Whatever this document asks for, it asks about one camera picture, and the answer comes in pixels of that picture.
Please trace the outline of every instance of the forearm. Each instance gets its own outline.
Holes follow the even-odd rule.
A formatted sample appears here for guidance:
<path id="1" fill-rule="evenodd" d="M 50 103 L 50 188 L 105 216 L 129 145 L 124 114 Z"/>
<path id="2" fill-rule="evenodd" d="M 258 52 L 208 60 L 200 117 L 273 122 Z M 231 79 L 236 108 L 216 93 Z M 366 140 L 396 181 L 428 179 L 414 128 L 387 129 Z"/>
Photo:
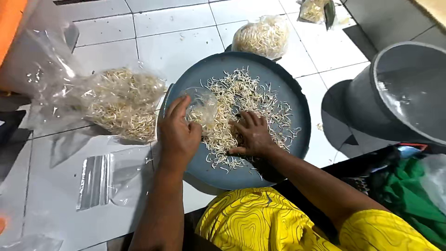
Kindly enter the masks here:
<path id="1" fill-rule="evenodd" d="M 129 248 L 131 251 L 182 249 L 183 173 L 173 172 L 171 165 L 175 165 L 172 160 L 161 158 L 153 189 Z"/>
<path id="2" fill-rule="evenodd" d="M 365 194 L 329 173 L 277 148 L 266 158 L 299 191 L 340 229 L 353 213 L 366 209 L 387 210 Z"/>

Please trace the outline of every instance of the bucket rim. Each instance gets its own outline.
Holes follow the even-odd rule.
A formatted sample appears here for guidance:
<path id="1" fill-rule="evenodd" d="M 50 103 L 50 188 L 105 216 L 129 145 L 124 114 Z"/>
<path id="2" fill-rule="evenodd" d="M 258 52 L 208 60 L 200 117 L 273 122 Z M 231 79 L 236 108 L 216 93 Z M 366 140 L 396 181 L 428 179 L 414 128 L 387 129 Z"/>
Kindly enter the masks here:
<path id="1" fill-rule="evenodd" d="M 404 46 L 404 45 L 418 45 L 418 46 L 428 47 L 428 48 L 431 48 L 431 49 L 438 50 L 438 51 L 444 53 L 445 56 L 446 56 L 446 50 L 443 49 L 443 48 L 441 48 L 441 47 L 438 47 L 438 46 L 435 46 L 435 45 L 431 45 L 431 44 L 427 44 L 427 43 L 422 43 L 422 42 L 414 42 L 414 41 L 405 41 L 405 42 L 400 42 L 400 43 L 392 44 L 392 45 L 390 45 L 390 46 L 384 48 L 383 50 L 381 50 L 381 51 L 375 56 L 375 58 L 372 60 L 371 68 L 370 68 L 370 71 L 371 71 L 371 72 L 370 72 L 370 73 L 371 73 L 371 75 L 373 76 L 373 88 L 372 88 L 372 89 L 373 89 L 374 91 L 377 92 L 377 94 L 378 94 L 379 97 L 380 97 L 380 101 L 381 101 L 387 108 L 388 108 L 388 106 L 386 105 L 386 102 L 384 101 L 384 97 L 383 97 L 383 95 L 382 95 L 382 92 L 379 90 L 379 87 L 378 87 L 378 77 L 377 77 L 377 75 L 376 75 L 376 69 L 377 69 L 377 67 L 378 67 L 378 62 L 379 62 L 379 60 L 381 59 L 381 57 L 384 55 L 384 53 L 386 53 L 387 51 L 389 51 L 389 50 L 391 50 L 391 49 L 393 49 L 393 48 L 395 48 L 395 47 L 398 47 L 398 46 Z M 411 123 L 409 123 L 409 122 L 406 121 L 404 118 L 402 118 L 401 115 L 400 115 L 399 113 L 394 112 L 393 109 L 389 109 L 389 108 L 388 108 L 388 110 L 389 110 L 395 117 L 397 117 L 398 120 L 401 121 L 401 123 L 403 123 L 404 125 L 408 126 L 410 129 L 412 129 L 412 130 L 415 131 L 416 133 L 420 134 L 421 136 L 423 136 L 423 137 L 425 137 L 425 138 L 427 138 L 427 139 L 429 139 L 429 140 L 431 140 L 431 141 L 433 141 L 433 142 L 436 142 L 436 143 L 440 143 L 440 144 L 446 145 L 446 141 L 445 141 L 445 140 L 441 140 L 441 139 L 439 139 L 439 138 L 432 137 L 432 136 L 430 136 L 429 134 L 420 131 L 420 130 L 417 129 L 415 126 L 413 126 Z"/>

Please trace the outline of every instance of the green cloth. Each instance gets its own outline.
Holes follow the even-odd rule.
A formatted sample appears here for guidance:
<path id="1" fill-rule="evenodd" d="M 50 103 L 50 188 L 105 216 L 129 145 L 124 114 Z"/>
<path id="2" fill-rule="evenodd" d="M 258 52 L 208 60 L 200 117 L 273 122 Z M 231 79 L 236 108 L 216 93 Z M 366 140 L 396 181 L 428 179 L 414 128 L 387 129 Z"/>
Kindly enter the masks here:
<path id="1" fill-rule="evenodd" d="M 430 201 L 420 184 L 422 176 L 418 159 L 403 159 L 394 168 L 370 175 L 371 197 L 446 251 L 446 216 Z"/>

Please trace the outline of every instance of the blue-gray round tray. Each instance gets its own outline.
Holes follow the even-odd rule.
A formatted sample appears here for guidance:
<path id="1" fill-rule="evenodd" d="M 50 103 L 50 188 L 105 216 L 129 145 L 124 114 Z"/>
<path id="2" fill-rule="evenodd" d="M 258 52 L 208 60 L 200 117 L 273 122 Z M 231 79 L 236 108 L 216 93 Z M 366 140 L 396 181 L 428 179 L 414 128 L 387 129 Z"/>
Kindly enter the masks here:
<path id="1" fill-rule="evenodd" d="M 244 67 L 246 69 L 247 66 L 249 66 L 249 75 L 252 78 L 255 79 L 259 76 L 259 84 L 262 85 L 271 83 L 271 90 L 277 90 L 275 92 L 277 99 L 287 101 L 290 105 L 292 109 L 290 113 L 293 114 L 293 116 L 289 116 L 292 121 L 292 128 L 302 128 L 289 148 L 290 153 L 299 158 L 304 158 L 308 151 L 311 134 L 310 113 L 306 97 L 302 94 L 297 81 L 282 66 L 256 54 L 230 51 L 200 60 L 169 87 L 160 110 L 160 116 L 164 116 L 165 108 L 180 96 L 186 88 L 200 87 L 200 80 L 204 85 L 212 77 L 215 79 L 225 77 L 223 71 L 232 73 L 236 68 L 242 69 Z M 285 179 L 266 161 L 255 163 L 256 168 L 263 176 L 263 180 L 260 179 L 255 170 L 250 169 L 253 168 L 251 164 L 238 167 L 237 170 L 230 170 L 226 174 L 226 171 L 220 169 L 219 166 L 213 169 L 211 164 L 206 162 L 205 158 L 208 153 L 210 151 L 201 143 L 187 167 L 187 172 L 211 186 L 227 190 L 268 187 Z"/>

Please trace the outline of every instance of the gray plastic bucket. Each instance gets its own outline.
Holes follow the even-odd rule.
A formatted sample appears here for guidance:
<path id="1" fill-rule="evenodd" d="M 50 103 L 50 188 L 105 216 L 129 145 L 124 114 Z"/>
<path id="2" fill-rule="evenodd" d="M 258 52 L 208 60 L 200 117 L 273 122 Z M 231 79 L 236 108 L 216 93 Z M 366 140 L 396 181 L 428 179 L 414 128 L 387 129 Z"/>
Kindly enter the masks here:
<path id="1" fill-rule="evenodd" d="M 446 145 L 446 50 L 402 42 L 382 50 L 349 85 L 349 125 L 371 136 Z"/>

